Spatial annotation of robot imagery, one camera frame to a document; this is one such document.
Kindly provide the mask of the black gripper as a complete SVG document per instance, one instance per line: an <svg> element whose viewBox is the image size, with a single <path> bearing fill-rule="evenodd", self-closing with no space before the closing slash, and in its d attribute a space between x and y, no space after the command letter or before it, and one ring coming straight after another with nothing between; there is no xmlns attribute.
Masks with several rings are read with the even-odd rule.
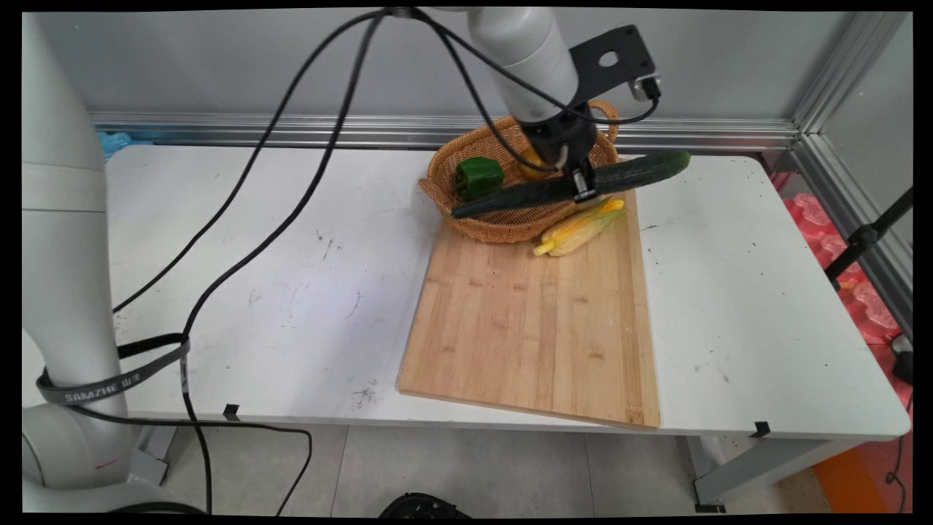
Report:
<svg viewBox="0 0 933 525"><path fill-rule="evenodd" d="M553 166L556 173L571 175L574 203L589 203L598 196L596 175L589 161L596 145L594 122L570 112L562 112L544 122L519 122L529 146L522 151L523 159L537 166Z"/></svg>

